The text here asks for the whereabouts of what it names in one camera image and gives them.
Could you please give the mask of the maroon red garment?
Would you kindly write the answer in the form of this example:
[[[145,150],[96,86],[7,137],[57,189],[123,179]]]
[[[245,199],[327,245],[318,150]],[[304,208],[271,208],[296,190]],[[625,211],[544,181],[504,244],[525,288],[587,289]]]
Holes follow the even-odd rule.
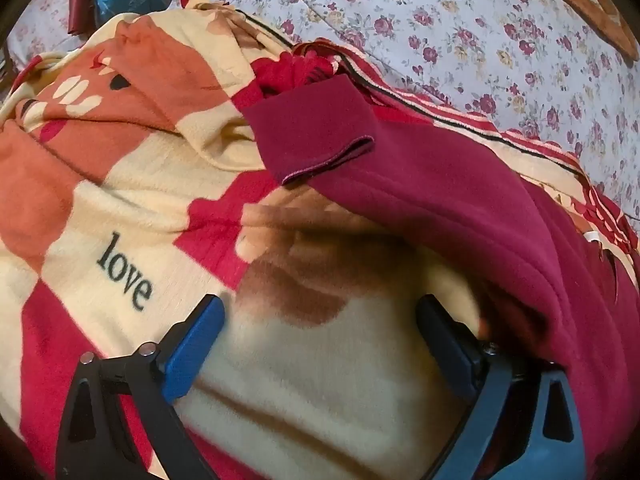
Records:
[[[597,477],[639,422],[639,293],[623,263],[486,146],[368,100],[344,75],[234,99],[266,168],[476,278],[491,333],[565,368]]]

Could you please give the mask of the patterned love fleece blanket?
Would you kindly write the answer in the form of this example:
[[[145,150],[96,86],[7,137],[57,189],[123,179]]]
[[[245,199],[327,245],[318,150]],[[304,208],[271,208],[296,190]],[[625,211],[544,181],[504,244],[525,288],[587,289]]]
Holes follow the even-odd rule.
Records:
[[[270,174],[234,99],[340,75],[489,148],[639,292],[637,234],[559,145],[393,88],[358,51],[290,44],[230,6],[122,14],[37,58],[1,109],[1,423],[44,478],[80,357],[126,356],[209,294],[224,328],[177,413],[221,479],[425,474],[465,410],[416,327],[425,295],[507,358],[541,359],[498,345],[476,278]]]

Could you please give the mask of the floral white quilt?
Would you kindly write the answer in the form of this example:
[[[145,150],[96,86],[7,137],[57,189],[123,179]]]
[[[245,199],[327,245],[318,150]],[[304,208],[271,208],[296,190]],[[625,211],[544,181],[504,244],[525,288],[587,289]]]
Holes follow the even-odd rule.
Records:
[[[213,0],[363,51],[396,87],[577,155],[639,214],[639,67],[562,0]]]

